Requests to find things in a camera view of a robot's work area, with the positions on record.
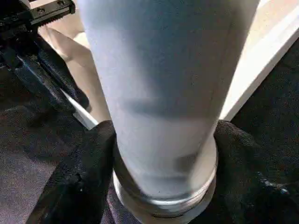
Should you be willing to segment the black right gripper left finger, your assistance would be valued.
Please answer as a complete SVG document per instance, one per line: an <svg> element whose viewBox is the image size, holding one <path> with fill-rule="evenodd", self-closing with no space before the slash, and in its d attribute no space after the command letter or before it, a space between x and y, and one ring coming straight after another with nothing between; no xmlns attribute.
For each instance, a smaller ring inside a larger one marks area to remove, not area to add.
<svg viewBox="0 0 299 224"><path fill-rule="evenodd" d="M101 223L113 170L115 137L109 120L88 131L53 171L28 223Z"/></svg>

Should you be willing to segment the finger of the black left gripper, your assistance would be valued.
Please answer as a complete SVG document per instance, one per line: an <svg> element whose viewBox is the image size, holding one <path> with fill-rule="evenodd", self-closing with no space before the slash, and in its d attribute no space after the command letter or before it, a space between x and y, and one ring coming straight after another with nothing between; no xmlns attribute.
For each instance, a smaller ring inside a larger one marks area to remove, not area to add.
<svg viewBox="0 0 299 224"><path fill-rule="evenodd" d="M39 63L54 82L83 108L89 109L89 99L77 86L65 60L42 37L35 37L35 45Z"/></svg>

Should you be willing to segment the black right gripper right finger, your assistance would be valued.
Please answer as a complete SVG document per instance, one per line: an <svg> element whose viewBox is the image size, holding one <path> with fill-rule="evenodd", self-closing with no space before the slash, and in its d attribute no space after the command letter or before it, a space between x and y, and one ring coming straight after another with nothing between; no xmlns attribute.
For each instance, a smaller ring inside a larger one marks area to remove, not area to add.
<svg viewBox="0 0 299 224"><path fill-rule="evenodd" d="M214 137L218 148L216 189L204 212L207 224L297 224L299 184L266 175L252 135L219 120Z"/></svg>

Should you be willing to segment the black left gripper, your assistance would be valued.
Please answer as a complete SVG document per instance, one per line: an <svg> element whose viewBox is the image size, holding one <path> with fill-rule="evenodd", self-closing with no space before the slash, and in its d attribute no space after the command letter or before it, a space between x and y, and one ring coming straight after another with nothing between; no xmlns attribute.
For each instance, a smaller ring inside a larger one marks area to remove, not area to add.
<svg viewBox="0 0 299 224"><path fill-rule="evenodd" d="M5 65L33 94L58 112L73 114L76 109L54 79L41 66L38 51L51 50L51 46L38 34L38 29L76 12L72 0L52 0L31 7L23 0L0 2L0 57Z"/></svg>

